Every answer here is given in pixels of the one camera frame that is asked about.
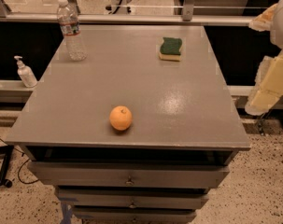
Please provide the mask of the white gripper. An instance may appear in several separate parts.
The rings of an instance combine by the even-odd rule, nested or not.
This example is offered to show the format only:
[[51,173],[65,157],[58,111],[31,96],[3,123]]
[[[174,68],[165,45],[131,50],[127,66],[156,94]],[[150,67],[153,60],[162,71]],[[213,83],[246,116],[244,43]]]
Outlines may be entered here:
[[[283,0],[268,7],[248,27],[258,32],[270,31],[270,40],[283,49]],[[283,96],[283,55],[265,56],[255,77],[245,111],[252,116],[267,113]]]

